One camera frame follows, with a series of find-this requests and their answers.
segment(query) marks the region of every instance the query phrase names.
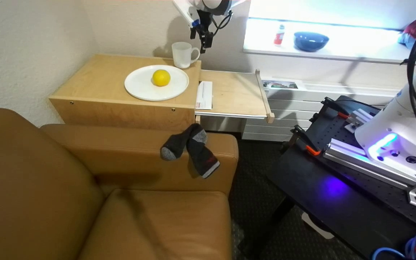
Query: armchair armrest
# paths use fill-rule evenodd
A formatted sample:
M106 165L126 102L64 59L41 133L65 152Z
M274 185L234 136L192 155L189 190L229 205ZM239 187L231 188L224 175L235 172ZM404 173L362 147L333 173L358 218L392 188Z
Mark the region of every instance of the armchair armrest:
M75 155L109 194L113 189L221 191L227 196L237 167L232 135L208 133L207 147L221 163L207 179L185 151L175 161L160 158L160 148L175 132L80 125L44 125L46 134Z

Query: white plate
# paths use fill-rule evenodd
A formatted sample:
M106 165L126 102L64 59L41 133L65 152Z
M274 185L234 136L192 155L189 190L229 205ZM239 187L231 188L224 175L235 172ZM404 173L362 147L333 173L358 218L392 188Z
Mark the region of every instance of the white plate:
M153 73L158 69L166 70L170 76L170 83L164 87L157 87L152 83ZM125 81L126 91L133 97L146 101L162 101L179 96L187 89L189 76L181 69L168 65L144 66L129 74Z

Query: blue bowl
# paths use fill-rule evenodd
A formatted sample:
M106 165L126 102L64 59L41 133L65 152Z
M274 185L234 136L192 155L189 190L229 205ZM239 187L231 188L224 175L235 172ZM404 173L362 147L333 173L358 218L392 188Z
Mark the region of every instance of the blue bowl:
M302 51L318 51L328 40L327 36L316 32L299 31L294 34L295 46Z

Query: sock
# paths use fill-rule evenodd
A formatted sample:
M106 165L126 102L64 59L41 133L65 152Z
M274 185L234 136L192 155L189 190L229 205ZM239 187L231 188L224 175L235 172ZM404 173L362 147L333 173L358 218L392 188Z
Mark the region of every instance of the sock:
M180 158L191 133L197 128L201 128L203 130L199 124L194 123L190 125L186 130L184 130L184 132L177 135L171 135L160 149L161 158L165 161L173 161L177 158Z
M220 165L218 159L205 146L208 136L203 128L195 127L187 141L187 151L195 169L203 179L208 178Z

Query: bottle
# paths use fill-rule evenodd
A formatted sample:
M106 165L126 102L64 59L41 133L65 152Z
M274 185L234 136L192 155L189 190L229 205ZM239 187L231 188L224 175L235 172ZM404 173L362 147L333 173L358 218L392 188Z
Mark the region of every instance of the bottle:
M279 30L277 31L277 34L276 34L276 39L274 39L274 44L276 46L282 45L282 40L283 40L283 35L284 34L285 34L285 26L280 25Z

